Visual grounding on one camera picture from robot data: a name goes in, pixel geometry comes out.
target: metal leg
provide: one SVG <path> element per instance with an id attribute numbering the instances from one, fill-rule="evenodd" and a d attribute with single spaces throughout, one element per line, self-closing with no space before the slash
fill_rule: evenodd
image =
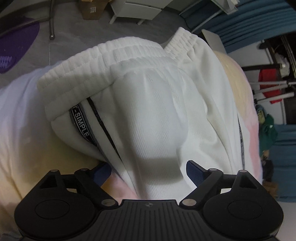
<path id="1" fill-rule="evenodd" d="M 218 12 L 214 13 L 212 16 L 210 16 L 209 18 L 207 18 L 205 21 L 203 21 L 200 25 L 198 25 L 197 27 L 195 27 L 191 33 L 195 32 L 196 30 L 198 30 L 200 27 L 202 27 L 205 23 L 207 23 L 208 21 L 210 21 L 212 18 L 216 17 L 217 15 L 219 15 L 220 13 L 222 13 L 223 11 L 220 9 Z"/>
<path id="2" fill-rule="evenodd" d="M 145 21 L 145 19 L 140 19 L 139 22 L 137 23 L 138 25 L 141 25 L 143 22 Z"/>
<path id="3" fill-rule="evenodd" d="M 54 40 L 54 0 L 50 0 L 49 9 L 49 39 Z"/>
<path id="4" fill-rule="evenodd" d="M 117 18 L 117 16 L 114 14 L 109 23 L 110 24 L 114 23 L 116 18 Z"/>

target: red object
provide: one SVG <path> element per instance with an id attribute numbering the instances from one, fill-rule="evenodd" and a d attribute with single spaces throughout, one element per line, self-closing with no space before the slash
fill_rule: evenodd
<path id="1" fill-rule="evenodd" d="M 276 77 L 276 69 L 262 69 L 259 73 L 259 82 L 269 82 L 269 81 L 277 81 Z M 260 89 L 266 89 L 277 85 L 260 85 Z M 277 95 L 281 95 L 281 90 L 274 90 L 274 91 L 268 91 L 263 93 L 266 98 L 274 97 Z M 281 102 L 282 99 L 278 100 L 272 100 L 270 101 L 271 104 Z"/>

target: purple mat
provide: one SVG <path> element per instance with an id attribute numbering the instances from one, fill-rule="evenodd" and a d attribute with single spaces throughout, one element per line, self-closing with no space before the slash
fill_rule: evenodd
<path id="1" fill-rule="evenodd" d="M 2 57 L 1 59 L 5 61 L 11 60 L 9 63 L 0 66 L 0 74 L 10 70 L 24 56 L 37 37 L 38 32 L 39 23 L 34 23 L 9 32 L 0 38 L 0 58 Z"/>

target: box label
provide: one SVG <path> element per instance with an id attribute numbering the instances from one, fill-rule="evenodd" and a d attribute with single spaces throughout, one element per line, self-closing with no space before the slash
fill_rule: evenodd
<path id="1" fill-rule="evenodd" d="M 91 8 L 90 8 L 90 12 L 91 12 L 91 13 L 96 12 L 96 7 L 91 7 Z"/>

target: blue curtain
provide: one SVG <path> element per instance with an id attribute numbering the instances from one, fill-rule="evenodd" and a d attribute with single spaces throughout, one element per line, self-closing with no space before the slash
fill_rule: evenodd
<path id="1" fill-rule="evenodd" d="M 194 29 L 219 8 L 203 0 L 182 14 L 190 29 Z M 263 39 L 296 30 L 296 11 L 285 0 L 244 0 L 238 11 L 221 13 L 194 33 L 207 29 L 218 34 L 226 51 L 232 52 Z"/>
<path id="2" fill-rule="evenodd" d="M 272 181 L 279 184 L 279 201 L 296 202 L 296 125 L 275 128 L 278 137 L 269 153 L 274 164 Z"/>

